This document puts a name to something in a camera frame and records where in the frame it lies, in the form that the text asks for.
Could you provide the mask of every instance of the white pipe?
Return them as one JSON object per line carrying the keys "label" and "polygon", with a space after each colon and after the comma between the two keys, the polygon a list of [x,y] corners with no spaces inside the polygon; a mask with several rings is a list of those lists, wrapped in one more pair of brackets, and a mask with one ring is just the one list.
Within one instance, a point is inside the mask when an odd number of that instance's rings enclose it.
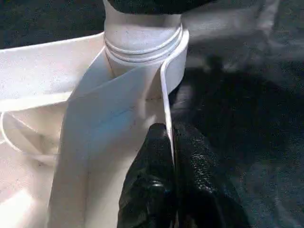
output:
{"label": "white pipe", "polygon": [[181,15],[132,15],[104,0],[105,45],[116,58],[133,63],[168,56],[182,36]]}

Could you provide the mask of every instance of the gloved hand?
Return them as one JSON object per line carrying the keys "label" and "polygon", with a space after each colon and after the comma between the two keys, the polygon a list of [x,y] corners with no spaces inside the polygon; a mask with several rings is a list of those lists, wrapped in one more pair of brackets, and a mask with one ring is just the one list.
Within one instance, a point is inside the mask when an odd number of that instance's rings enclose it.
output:
{"label": "gloved hand", "polygon": [[119,201],[118,228],[246,228],[238,195],[220,171],[208,140],[174,124],[175,170],[163,124],[150,127],[131,165]]}
{"label": "gloved hand", "polygon": [[177,201],[166,127],[152,125],[128,170],[119,200],[118,228],[168,228]]}

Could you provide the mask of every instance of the black glove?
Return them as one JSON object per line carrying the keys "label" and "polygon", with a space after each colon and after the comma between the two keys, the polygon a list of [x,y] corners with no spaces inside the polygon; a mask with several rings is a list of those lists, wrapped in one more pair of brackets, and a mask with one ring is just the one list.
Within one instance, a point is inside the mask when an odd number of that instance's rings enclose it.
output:
{"label": "black glove", "polygon": [[177,209],[175,189],[170,140],[165,125],[156,123],[126,175],[117,227],[170,227]]}
{"label": "black glove", "polygon": [[214,0],[109,0],[122,13],[181,14]]}
{"label": "black glove", "polygon": [[173,126],[176,171],[166,127],[154,124],[126,175],[117,227],[169,228],[177,211],[180,228],[249,227],[208,140],[190,125]]}
{"label": "black glove", "polygon": [[191,125],[174,124],[174,149],[180,228],[248,228],[207,138]]}

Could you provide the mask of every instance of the dark object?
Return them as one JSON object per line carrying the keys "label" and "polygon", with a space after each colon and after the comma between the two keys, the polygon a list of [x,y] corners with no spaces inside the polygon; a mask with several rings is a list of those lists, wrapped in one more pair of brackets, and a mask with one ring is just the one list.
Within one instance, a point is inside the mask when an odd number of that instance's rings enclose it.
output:
{"label": "dark object", "polygon": [[117,227],[168,228],[175,220],[175,196],[166,127],[154,124],[123,183]]}
{"label": "dark object", "polygon": [[214,0],[109,0],[122,13],[181,14]]}
{"label": "dark object", "polygon": [[249,227],[208,140],[191,125],[179,123],[174,125],[174,146],[180,227]]}

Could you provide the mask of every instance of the white plastic component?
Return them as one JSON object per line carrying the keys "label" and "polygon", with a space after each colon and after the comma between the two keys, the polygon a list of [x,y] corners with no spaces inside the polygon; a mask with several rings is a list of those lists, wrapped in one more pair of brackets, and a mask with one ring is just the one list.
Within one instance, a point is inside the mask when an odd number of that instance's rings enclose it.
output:
{"label": "white plastic component", "polygon": [[127,62],[148,62],[169,55],[181,40],[181,15],[132,15],[116,11],[104,0],[105,42]]}
{"label": "white plastic component", "polygon": [[2,113],[0,130],[16,151],[54,166],[66,104]]}
{"label": "white plastic component", "polygon": [[[85,72],[81,85],[74,96],[81,96],[113,78],[102,47]],[[14,102],[3,101],[10,112],[3,112],[0,118],[0,132],[4,140],[15,150],[44,164],[55,165],[59,146],[60,131],[66,103],[54,95],[20,98]]]}
{"label": "white plastic component", "polygon": [[66,101],[103,46],[100,33],[0,50],[0,112]]}
{"label": "white plastic component", "polygon": [[54,168],[0,145],[0,227],[43,228]]}
{"label": "white plastic component", "polygon": [[156,62],[134,68],[85,96],[71,96],[48,228],[115,227],[124,177],[148,128],[171,118],[168,92],[183,77],[188,40],[184,31],[163,67]]}

